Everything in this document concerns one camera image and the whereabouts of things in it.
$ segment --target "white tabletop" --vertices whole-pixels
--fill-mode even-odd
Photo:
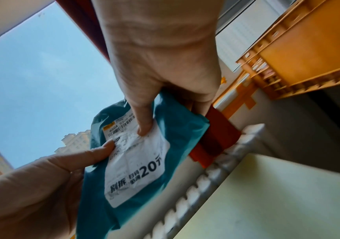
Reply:
[[[249,154],[175,239],[340,239],[340,174]]]

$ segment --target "person's right hand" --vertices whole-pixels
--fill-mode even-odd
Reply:
[[[163,87],[205,115],[221,82],[215,31],[223,0],[93,0],[139,135],[152,126]]]

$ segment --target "yellow logo on label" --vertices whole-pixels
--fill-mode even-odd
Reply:
[[[107,130],[107,129],[109,129],[109,128],[111,128],[112,126],[114,126],[115,125],[115,122],[113,121],[112,123],[110,123],[110,124],[107,124],[106,126],[104,126],[103,127],[103,131],[104,130]]]

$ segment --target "person's left hand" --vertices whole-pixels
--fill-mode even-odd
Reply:
[[[107,158],[99,148],[40,158],[0,176],[0,239],[59,239],[74,234],[84,168]]]

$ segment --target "teal plastic package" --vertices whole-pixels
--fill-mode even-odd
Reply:
[[[91,148],[113,139],[116,148],[106,160],[88,168],[76,226],[77,239],[104,239],[121,228],[162,192],[209,127],[162,91],[153,103],[154,124],[144,137],[126,101],[103,109],[91,125]]]

